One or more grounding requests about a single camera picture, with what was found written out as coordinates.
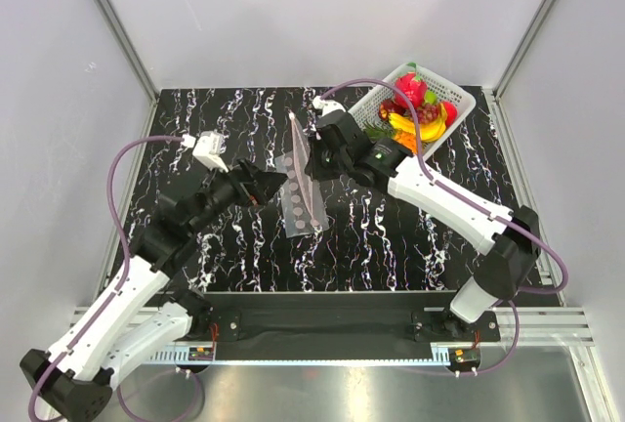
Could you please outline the clear pink-dotted zip bag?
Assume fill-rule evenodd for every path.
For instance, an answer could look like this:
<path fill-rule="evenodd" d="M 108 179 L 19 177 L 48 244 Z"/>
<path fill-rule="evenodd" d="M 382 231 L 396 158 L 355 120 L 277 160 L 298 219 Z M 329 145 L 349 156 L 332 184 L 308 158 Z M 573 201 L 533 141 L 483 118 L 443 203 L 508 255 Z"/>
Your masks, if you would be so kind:
<path fill-rule="evenodd" d="M 311 161 L 308 138 L 295 113 L 288 111 L 288 117 L 292 149 L 274 163 L 277 171 L 287 176 L 279 199 L 285 235 L 293 238 L 324 232 L 329 223 L 319 182 L 305 172 Z"/>

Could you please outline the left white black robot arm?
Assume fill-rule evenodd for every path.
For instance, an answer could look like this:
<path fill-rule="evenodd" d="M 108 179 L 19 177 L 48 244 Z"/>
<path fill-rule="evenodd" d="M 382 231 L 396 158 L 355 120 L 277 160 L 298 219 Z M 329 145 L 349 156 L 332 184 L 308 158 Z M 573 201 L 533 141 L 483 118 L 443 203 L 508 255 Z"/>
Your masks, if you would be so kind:
<path fill-rule="evenodd" d="M 68 421 L 92 421 L 120 383 L 163 346 L 209 334 L 212 307 L 189 289 L 177 290 L 139 327 L 126 327 L 186 265 L 202 230 L 233 205 L 267 204 L 286 180 L 246 159 L 226 171 L 199 165 L 175 177 L 159 193 L 147 227 L 132 240 L 128 265 L 59 341 L 21 359 L 33 398 Z"/>

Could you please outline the orange toy pineapple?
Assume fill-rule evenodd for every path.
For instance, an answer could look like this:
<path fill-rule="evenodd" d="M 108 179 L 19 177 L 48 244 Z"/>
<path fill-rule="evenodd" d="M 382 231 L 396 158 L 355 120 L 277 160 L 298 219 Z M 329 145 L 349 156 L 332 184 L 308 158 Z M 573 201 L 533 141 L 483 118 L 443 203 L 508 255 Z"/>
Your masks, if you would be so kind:
<path fill-rule="evenodd" d="M 392 139 L 395 142 L 409 148 L 414 154 L 418 152 L 416 136 L 396 129 L 388 123 L 365 123 L 363 131 L 372 142 L 382 139 Z"/>

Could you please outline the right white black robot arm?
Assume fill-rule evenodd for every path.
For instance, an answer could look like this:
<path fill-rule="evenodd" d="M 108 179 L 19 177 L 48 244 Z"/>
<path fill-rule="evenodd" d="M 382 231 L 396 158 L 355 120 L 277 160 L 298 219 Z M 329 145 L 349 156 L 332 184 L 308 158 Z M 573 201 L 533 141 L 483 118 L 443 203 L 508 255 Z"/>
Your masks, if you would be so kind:
<path fill-rule="evenodd" d="M 465 340 L 479 319 L 520 291 L 541 253 L 538 216 L 522 206 L 494 204 L 433 171 L 408 148 L 390 139 L 372 141 L 347 112 L 320 117 L 310 136 L 306 173 L 316 181 L 342 175 L 411 204 L 462 235 L 482 257 L 475 273 L 436 318 L 432 332 Z"/>

